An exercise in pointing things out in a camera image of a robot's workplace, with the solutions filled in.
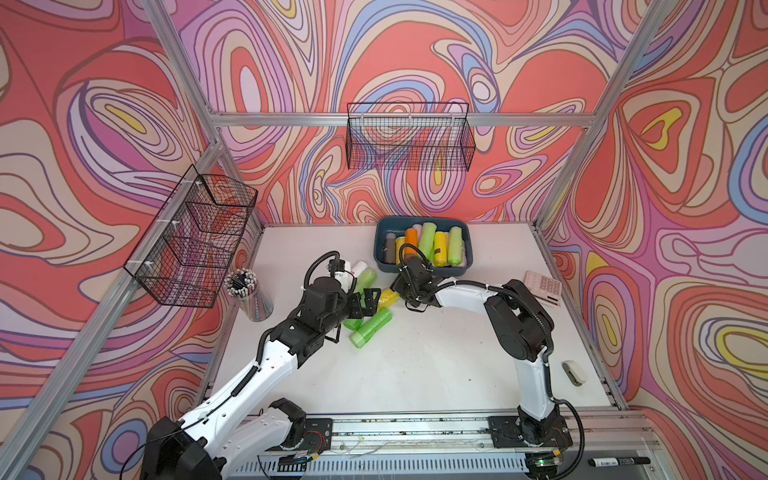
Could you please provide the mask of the light green roll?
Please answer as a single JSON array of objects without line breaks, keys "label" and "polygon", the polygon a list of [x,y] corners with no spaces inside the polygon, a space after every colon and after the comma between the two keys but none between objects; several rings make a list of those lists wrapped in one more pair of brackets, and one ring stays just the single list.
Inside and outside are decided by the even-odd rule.
[{"label": "light green roll", "polygon": [[453,226],[448,234],[447,260],[451,266],[460,267],[464,260],[463,229]]}]

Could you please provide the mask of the white grey computer mouse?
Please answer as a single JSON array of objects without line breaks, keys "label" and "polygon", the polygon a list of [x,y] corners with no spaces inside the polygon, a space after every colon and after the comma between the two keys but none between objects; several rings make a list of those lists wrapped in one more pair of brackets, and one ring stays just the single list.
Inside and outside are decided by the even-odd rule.
[{"label": "white grey computer mouse", "polygon": [[577,362],[573,360],[564,361],[561,363],[561,368],[573,386],[582,387],[587,383],[587,375]]}]

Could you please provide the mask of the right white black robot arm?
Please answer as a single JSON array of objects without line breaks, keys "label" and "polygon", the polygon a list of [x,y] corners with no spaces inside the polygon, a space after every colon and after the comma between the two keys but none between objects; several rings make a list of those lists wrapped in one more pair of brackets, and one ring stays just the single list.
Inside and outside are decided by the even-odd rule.
[{"label": "right white black robot arm", "polygon": [[520,391],[518,436],[529,446],[550,441],[560,449],[573,445],[560,412],[562,406],[572,405],[552,391],[549,357],[554,352],[554,322],[521,281],[496,286],[439,277],[421,258],[411,256],[399,267],[391,289],[417,311],[434,306],[485,315],[499,345],[514,359]]}]

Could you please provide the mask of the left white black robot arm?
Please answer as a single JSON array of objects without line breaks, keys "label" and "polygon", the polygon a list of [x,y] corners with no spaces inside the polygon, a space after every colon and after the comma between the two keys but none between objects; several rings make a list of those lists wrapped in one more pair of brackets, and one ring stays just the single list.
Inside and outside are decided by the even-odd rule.
[{"label": "left white black robot arm", "polygon": [[255,358],[208,400],[181,419],[160,419],[144,445],[142,479],[226,479],[246,462],[277,447],[300,445],[306,414],[285,398],[256,419],[246,418],[296,372],[348,319],[378,311],[381,291],[359,290],[348,272],[321,276],[303,287],[287,318],[266,330]]}]

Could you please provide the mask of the teal plastic storage box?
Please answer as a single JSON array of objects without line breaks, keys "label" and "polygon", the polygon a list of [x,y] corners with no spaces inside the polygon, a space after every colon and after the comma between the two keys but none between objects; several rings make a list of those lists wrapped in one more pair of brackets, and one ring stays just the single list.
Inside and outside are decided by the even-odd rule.
[{"label": "teal plastic storage box", "polygon": [[466,271],[473,265],[473,245],[471,241],[469,227],[466,223],[448,218],[431,218],[431,217],[409,217],[409,216],[387,216],[383,217],[376,226],[373,242],[373,258],[377,264],[379,270],[385,273],[397,273],[398,266],[394,263],[387,263],[385,261],[385,247],[386,236],[390,233],[396,237],[404,236],[408,228],[415,224],[423,224],[424,222],[432,222],[437,225],[438,231],[449,232],[453,227],[460,227],[462,230],[463,251],[462,259],[459,266],[448,265],[446,267],[436,267],[435,273],[438,276],[454,276],[459,277],[466,273]]}]

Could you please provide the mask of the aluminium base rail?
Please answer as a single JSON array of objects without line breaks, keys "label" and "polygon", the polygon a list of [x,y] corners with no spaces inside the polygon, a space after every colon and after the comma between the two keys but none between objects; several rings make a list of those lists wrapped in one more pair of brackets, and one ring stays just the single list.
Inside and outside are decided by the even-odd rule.
[{"label": "aluminium base rail", "polygon": [[[645,421],[628,412],[565,418],[573,445],[529,446],[517,417],[470,414],[306,415],[300,445],[272,448],[226,479],[432,478],[675,479],[678,474]],[[650,465],[595,468],[589,458],[645,456]]]}]

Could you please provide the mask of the orange trash bag roll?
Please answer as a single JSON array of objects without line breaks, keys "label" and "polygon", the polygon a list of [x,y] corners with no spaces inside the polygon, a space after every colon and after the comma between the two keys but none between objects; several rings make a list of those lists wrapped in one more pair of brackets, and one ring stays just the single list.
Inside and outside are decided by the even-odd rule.
[{"label": "orange trash bag roll", "polygon": [[405,232],[402,256],[404,258],[409,258],[410,256],[417,255],[418,246],[419,230],[417,228],[411,227]]}]

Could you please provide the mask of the grey trash bag roll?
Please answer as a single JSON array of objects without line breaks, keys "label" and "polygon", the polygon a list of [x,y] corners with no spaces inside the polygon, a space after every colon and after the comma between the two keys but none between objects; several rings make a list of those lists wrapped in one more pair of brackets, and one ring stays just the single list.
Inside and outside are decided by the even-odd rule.
[{"label": "grey trash bag roll", "polygon": [[392,232],[387,233],[384,243],[384,262],[386,264],[394,265],[396,263],[396,245],[397,235]]}]

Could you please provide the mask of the pink calculator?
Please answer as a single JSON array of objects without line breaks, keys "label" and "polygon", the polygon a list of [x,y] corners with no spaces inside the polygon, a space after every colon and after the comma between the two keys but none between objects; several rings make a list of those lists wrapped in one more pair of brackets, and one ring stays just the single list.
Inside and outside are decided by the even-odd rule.
[{"label": "pink calculator", "polygon": [[527,270],[523,279],[524,285],[541,302],[559,306],[562,301],[562,283],[555,278]]}]

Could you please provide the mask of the black marker pen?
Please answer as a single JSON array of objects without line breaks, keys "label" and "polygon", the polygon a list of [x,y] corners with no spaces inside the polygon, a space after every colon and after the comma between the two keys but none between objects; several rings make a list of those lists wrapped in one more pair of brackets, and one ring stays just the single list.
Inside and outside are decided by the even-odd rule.
[{"label": "black marker pen", "polygon": [[589,458],[587,463],[589,466],[595,468],[609,468],[650,465],[651,459],[645,456],[596,457]]}]

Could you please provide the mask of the white blue trash bag roll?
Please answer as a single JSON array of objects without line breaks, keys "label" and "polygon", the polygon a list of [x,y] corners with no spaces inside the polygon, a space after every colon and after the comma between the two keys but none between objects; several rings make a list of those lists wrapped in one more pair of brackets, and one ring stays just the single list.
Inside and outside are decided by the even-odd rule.
[{"label": "white blue trash bag roll", "polygon": [[355,277],[359,277],[368,268],[368,264],[365,261],[360,260],[352,266],[351,272]]}]

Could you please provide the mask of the clear cup of pencils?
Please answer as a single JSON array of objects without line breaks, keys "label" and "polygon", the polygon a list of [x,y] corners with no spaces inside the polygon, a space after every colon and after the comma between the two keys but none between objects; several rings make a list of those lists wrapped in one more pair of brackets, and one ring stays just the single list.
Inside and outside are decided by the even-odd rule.
[{"label": "clear cup of pencils", "polygon": [[237,269],[224,281],[227,294],[253,322],[267,320],[273,312],[273,303],[260,286],[255,273],[250,269]]}]

